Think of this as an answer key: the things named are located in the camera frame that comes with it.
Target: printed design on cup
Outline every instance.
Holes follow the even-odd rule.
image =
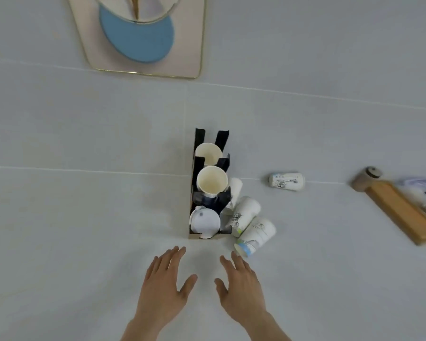
[[[237,231],[239,233],[241,233],[242,231],[239,229],[239,225],[240,225],[240,218],[242,217],[242,215],[240,213],[233,213],[233,216],[230,220],[230,223],[232,224],[232,227],[237,229]]]
[[[267,232],[265,232],[265,225],[264,224],[262,224],[261,222],[258,222],[258,223],[256,223],[256,224],[252,224],[251,225],[252,227],[254,227],[255,229],[259,229],[259,230],[261,230],[263,233],[265,233],[265,235],[268,237],[268,234],[267,234]]]
[[[254,251],[251,250],[251,253],[254,253],[258,248],[260,248],[260,243],[258,241],[242,241],[242,240],[238,240],[237,244],[245,244],[246,246],[248,246],[249,248],[254,248]]]
[[[279,179],[279,180],[276,181],[276,187],[277,188],[285,188],[287,183],[298,184],[298,178],[292,178],[292,179],[289,179],[289,180]]]

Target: blue circle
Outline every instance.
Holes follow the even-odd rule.
[[[137,24],[123,20],[100,6],[99,21],[115,49],[137,62],[153,63],[162,60],[171,50],[175,38],[169,16],[154,23]]]

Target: table surface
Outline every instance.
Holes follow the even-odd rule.
[[[189,241],[187,176],[0,169],[0,340],[119,340],[154,255],[199,275],[159,340],[248,340],[214,279],[233,240]],[[249,259],[294,340],[426,340],[426,246],[344,184],[244,180],[278,234]]]

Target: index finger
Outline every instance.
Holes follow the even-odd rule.
[[[229,282],[230,282],[230,279],[232,277],[232,273],[235,271],[235,268],[234,268],[232,262],[227,260],[224,256],[221,256],[219,258],[219,261],[221,262],[222,266],[226,270],[227,278],[229,279]]]
[[[183,255],[186,253],[186,246],[183,246],[175,255],[173,255],[172,260],[169,265],[169,269],[175,272],[175,276],[178,275],[178,266],[180,265],[180,260]]]

